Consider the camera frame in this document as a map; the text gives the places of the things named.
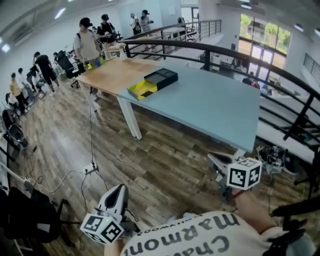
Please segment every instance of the extension cord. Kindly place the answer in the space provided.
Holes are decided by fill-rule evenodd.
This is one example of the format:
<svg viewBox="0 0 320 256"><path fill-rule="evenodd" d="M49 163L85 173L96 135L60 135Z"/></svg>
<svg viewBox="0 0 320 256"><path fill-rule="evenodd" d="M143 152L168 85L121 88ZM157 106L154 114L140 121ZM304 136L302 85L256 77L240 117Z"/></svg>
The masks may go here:
<svg viewBox="0 0 320 256"><path fill-rule="evenodd" d="M95 171L99 171L99 167L97 165L96 162L93 162L93 163L90 163L89 165L85 166L83 169L82 169L82 172L85 174L85 175L88 175L90 173L93 173Z"/></svg>

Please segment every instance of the fluorescent light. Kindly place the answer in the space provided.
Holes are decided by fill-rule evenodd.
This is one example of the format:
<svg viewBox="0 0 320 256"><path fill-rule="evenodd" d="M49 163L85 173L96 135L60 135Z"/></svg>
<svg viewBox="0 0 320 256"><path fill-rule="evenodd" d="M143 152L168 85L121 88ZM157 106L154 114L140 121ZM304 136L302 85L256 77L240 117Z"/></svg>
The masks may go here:
<svg viewBox="0 0 320 256"><path fill-rule="evenodd" d="M241 6L242 6L243 8L246 8L246 9L252 9L252 7L250 6L250 4L247 4L247 3L243 3L243 4L241 4Z"/></svg>
<svg viewBox="0 0 320 256"><path fill-rule="evenodd" d="M320 28L319 28L319 27L316 28L316 29L314 30L314 32L320 37Z"/></svg>
<svg viewBox="0 0 320 256"><path fill-rule="evenodd" d="M56 16L54 17L54 19L59 19L60 16L65 12L66 8L62 8L57 14Z"/></svg>
<svg viewBox="0 0 320 256"><path fill-rule="evenodd" d="M1 48L1 50L6 54L7 52L9 52L9 50L10 50L10 46L9 46L9 44L5 44L2 48Z"/></svg>
<svg viewBox="0 0 320 256"><path fill-rule="evenodd" d="M298 23L295 24L294 27L295 27L297 30L301 31L301 32L304 31L304 28L303 28L300 24L298 24Z"/></svg>

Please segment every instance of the white cable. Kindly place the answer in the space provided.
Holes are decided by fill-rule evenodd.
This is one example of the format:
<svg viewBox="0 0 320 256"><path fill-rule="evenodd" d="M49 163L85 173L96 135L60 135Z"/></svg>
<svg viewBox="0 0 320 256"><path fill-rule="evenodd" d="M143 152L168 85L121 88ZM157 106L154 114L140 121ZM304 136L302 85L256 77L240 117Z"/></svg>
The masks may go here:
<svg viewBox="0 0 320 256"><path fill-rule="evenodd" d="M70 170L70 171L68 171L68 172L65 174L65 176L63 177L63 179L60 181L60 184L59 184L59 185L56 187L56 189L53 190L53 191L50 191L50 190L47 189L45 186L39 184L38 182L36 182L35 180L33 180L33 179L31 179L31 178L29 178L29 180L30 180L30 181L33 181L33 182L34 182L35 184L37 184L39 187L42 187L42 188L44 188L46 191L48 191L49 193L53 194L54 192L56 192L56 191L60 188L62 182L64 182L64 180L66 179L66 177L68 176L68 174L69 174L69 173L72 173L72 172L77 172L77 173L80 173L80 174L84 174L83 172L77 171L77 170Z"/></svg>

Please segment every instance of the yellow object on table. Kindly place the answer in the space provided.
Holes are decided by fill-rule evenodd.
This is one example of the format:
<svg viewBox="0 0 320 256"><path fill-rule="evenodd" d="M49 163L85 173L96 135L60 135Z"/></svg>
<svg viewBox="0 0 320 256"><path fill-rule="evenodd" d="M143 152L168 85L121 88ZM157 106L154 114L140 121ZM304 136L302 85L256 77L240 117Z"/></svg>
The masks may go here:
<svg viewBox="0 0 320 256"><path fill-rule="evenodd" d="M138 101L143 100L145 97L158 91L156 84L143 80L136 85L128 88L129 94L135 97Z"/></svg>

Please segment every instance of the box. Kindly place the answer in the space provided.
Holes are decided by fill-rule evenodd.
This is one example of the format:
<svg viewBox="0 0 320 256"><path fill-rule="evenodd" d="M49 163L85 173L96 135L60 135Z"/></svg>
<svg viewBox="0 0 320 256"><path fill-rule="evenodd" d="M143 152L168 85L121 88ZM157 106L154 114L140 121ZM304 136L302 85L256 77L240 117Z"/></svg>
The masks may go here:
<svg viewBox="0 0 320 256"><path fill-rule="evenodd" d="M166 68L162 68L148 74L144 77L144 80L136 85L128 88L130 95L135 97L138 101L143 100L145 97L171 85L178 81L178 74Z"/></svg>

